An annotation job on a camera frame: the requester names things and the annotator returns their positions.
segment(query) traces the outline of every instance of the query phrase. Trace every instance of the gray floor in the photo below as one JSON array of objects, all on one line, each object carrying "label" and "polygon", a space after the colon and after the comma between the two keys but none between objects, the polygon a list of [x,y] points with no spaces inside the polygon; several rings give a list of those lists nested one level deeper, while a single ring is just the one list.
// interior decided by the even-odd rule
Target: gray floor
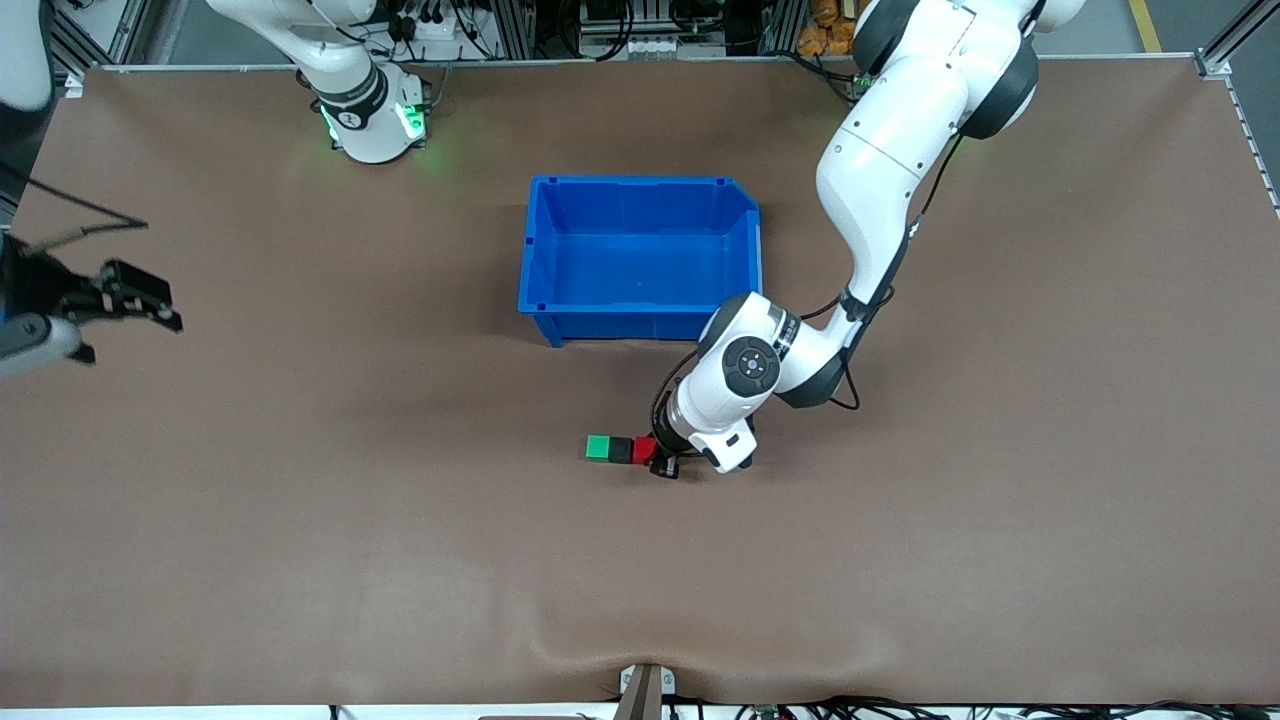
[{"label": "gray floor", "polygon": [[[1196,50],[1236,15],[1243,0],[1147,0],[1165,50]],[[1280,14],[1272,15],[1231,58],[1231,82],[1262,160],[1280,169]]]},{"label": "gray floor", "polygon": [[291,60],[256,32],[215,13],[205,0],[186,0],[186,12],[163,58],[172,65],[270,65]]},{"label": "gray floor", "polygon": [[1036,36],[1041,55],[1142,53],[1142,37],[1128,0],[1089,0],[1080,14],[1048,35]]}]

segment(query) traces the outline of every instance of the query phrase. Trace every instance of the metal bracket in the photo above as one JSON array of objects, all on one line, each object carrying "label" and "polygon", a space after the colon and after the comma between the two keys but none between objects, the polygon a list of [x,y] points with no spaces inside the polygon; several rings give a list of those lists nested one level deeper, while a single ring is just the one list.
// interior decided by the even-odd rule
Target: metal bracket
[{"label": "metal bracket", "polygon": [[622,700],[613,720],[662,720],[662,696],[676,694],[676,674],[660,665],[622,671]]},{"label": "metal bracket", "polygon": [[627,685],[631,684],[631,678],[640,667],[654,667],[659,671],[662,678],[662,694],[676,694],[676,674],[662,665],[632,665],[618,674],[618,692],[626,694]]},{"label": "metal bracket", "polygon": [[1196,50],[1196,69],[1204,79],[1226,79],[1231,77],[1231,63],[1224,60],[1219,65],[1211,64],[1210,59],[1204,55],[1204,49],[1199,47]]},{"label": "metal bracket", "polygon": [[69,97],[72,100],[84,96],[84,81],[76,76],[67,76],[67,81],[63,82],[63,97]]}]

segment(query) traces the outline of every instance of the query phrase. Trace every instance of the wire bundle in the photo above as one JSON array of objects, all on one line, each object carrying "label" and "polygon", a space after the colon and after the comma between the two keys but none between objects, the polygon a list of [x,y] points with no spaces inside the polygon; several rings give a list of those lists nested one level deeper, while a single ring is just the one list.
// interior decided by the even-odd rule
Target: wire bundle
[{"label": "wire bundle", "polygon": [[[556,13],[556,32],[559,35],[561,42],[564,45],[564,50],[579,59],[586,58],[579,47],[577,41],[570,35],[575,27],[581,28],[582,20],[579,17],[581,8],[581,0],[561,0],[559,9]],[[631,4],[631,0],[614,0],[614,8],[618,14],[618,36],[613,38],[613,44],[609,46],[608,51],[603,55],[591,58],[596,63],[603,63],[604,60],[612,60],[627,47],[627,42],[631,41],[631,33],[636,24],[636,9]]]}]

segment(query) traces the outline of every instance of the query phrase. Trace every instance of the green cube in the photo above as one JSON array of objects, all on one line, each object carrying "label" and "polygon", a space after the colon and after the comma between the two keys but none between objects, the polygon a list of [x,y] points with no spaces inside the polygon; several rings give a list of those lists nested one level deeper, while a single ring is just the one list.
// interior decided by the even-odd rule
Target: green cube
[{"label": "green cube", "polygon": [[626,437],[586,436],[586,459],[591,462],[631,464],[635,441]]},{"label": "green cube", "polygon": [[609,436],[586,436],[586,459],[593,462],[609,461]]}]

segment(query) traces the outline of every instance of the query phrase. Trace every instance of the yellow floor line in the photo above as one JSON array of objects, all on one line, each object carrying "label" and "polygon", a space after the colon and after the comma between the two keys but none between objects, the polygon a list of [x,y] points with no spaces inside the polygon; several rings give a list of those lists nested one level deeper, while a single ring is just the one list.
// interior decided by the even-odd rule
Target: yellow floor line
[{"label": "yellow floor line", "polygon": [[1151,22],[1151,10],[1147,9],[1147,0],[1129,0],[1129,9],[1133,12],[1133,22],[1138,24],[1142,49],[1147,53],[1162,53],[1164,49],[1160,47],[1156,26]]}]

